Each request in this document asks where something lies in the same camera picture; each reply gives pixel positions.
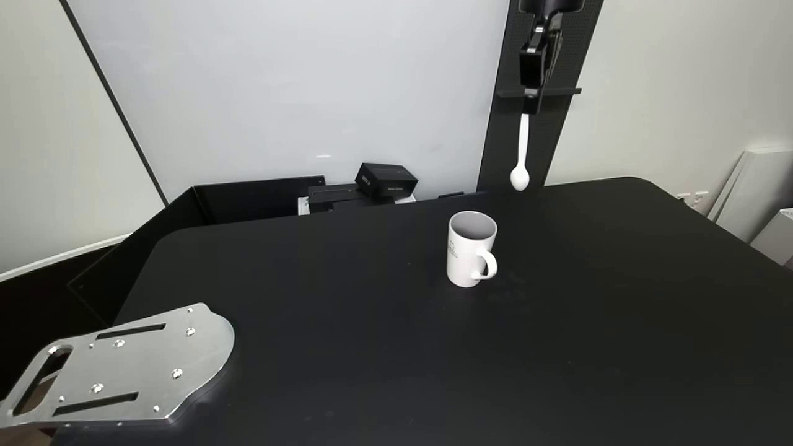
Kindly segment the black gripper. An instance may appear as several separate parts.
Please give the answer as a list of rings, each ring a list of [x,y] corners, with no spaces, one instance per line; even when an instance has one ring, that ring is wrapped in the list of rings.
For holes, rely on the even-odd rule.
[[[562,36],[562,12],[577,12],[582,0],[521,0],[521,11],[536,19],[547,19],[546,28],[536,26],[527,42],[521,47],[521,88],[522,111],[532,114],[541,102],[546,76],[546,42]]]

